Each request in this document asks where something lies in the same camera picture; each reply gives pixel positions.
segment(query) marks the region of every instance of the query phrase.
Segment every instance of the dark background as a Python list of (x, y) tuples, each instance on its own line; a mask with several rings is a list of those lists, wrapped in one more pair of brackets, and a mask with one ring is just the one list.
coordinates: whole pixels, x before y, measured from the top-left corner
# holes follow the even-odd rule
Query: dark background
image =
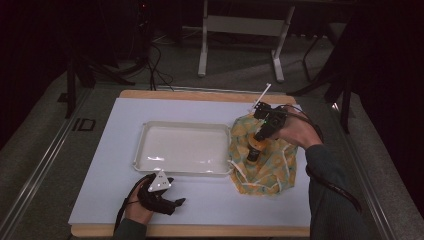
[[(0, 45), (0, 148), (49, 84), (66, 70), (67, 55), (57, 38), (58, 23), (81, 52), (99, 63), (114, 65), (117, 59), (148, 54), (141, 46), (134, 45), (130, 49), (128, 44), (133, 38), (143, 37), (134, 32), (137, 2), (100, 2), (102, 5), (98, 1), (18, 0), (0, 4), (3, 36)], [(154, 27), (177, 40), (181, 25), (201, 24), (202, 1), (161, 0), (155, 3), (155, 11), (161, 14), (156, 15)], [(424, 146), (424, 19), (420, 14), (424, 6), (421, 2), (395, 0), (374, 3), (377, 7), (369, 11), (364, 20), (368, 24), (359, 26), (367, 30), (364, 31), (367, 34), (359, 37), (369, 49), (363, 50), (362, 64), (354, 70), (353, 89), (359, 94), (402, 180), (424, 215), (424, 194), (421, 194), (424, 185), (421, 150)], [(225, 9), (224, 2), (210, 6), (211, 11), (222, 9)], [(239, 13), (258, 17), (264, 12), (267, 17), (278, 16), (282, 11), (281, 7), (275, 7), (274, 11), (258, 11), (249, 4), (238, 9), (242, 9)], [(298, 8), (290, 31), (308, 37), (319, 33), (321, 14), (325, 15), (326, 11)], [(342, 20), (345, 17), (345, 13), (336, 14), (336, 18)], [(338, 60), (343, 62), (345, 58), (342, 54)]]

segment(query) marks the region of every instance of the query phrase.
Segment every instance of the white tray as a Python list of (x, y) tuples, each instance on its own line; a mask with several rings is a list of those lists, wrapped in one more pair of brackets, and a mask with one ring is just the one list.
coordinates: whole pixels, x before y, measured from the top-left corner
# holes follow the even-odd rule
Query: white tray
[(226, 175), (230, 129), (225, 124), (150, 121), (144, 124), (138, 171)]

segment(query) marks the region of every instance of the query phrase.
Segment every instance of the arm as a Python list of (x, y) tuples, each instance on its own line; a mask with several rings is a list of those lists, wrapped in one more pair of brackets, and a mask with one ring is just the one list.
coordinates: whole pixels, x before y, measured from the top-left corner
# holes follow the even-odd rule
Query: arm
[(113, 234), (114, 240), (145, 239), (147, 224), (153, 216), (153, 212), (147, 210), (138, 202), (137, 193), (145, 181), (141, 182), (131, 194), (128, 205), (125, 208), (125, 218), (119, 224)]
[[(343, 170), (324, 145), (306, 149), (306, 159), (315, 175), (346, 189)], [(312, 239), (370, 239), (354, 205), (313, 179), (309, 183), (309, 206)]]
[[(306, 117), (291, 107), (292, 114)], [(305, 149), (309, 169), (314, 175), (346, 189), (345, 174), (307, 122), (288, 116), (284, 128), (273, 135)], [(311, 239), (369, 239), (360, 213), (344, 196), (311, 179), (309, 183)]]

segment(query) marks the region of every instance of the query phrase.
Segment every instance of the hand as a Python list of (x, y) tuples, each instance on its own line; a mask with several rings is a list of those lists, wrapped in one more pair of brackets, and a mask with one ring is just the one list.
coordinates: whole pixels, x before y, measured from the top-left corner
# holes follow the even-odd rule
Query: hand
[[(306, 118), (303, 113), (297, 112), (290, 106), (284, 107), (289, 113)], [(287, 116), (284, 127), (272, 135), (273, 139), (282, 138), (287, 142), (307, 149), (312, 145), (322, 144), (315, 129), (307, 122), (294, 116)]]
[(153, 212), (141, 206), (140, 202), (138, 202), (137, 193), (140, 191), (141, 186), (143, 186), (143, 184), (147, 181), (148, 179), (144, 180), (135, 188), (134, 192), (130, 196), (130, 199), (128, 200), (128, 205), (125, 208), (125, 218), (144, 225), (147, 225), (150, 222), (150, 219), (153, 216)]

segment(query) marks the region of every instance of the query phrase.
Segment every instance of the crumpled fabric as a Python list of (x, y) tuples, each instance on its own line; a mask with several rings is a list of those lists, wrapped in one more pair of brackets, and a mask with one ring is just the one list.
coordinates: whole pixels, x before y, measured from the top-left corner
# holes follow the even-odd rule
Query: crumpled fabric
[(266, 139), (268, 144), (256, 163), (247, 161), (248, 137), (259, 131), (263, 120), (248, 114), (237, 118), (231, 128), (230, 176), (237, 190), (249, 195), (276, 195), (294, 187), (297, 146), (283, 139)]

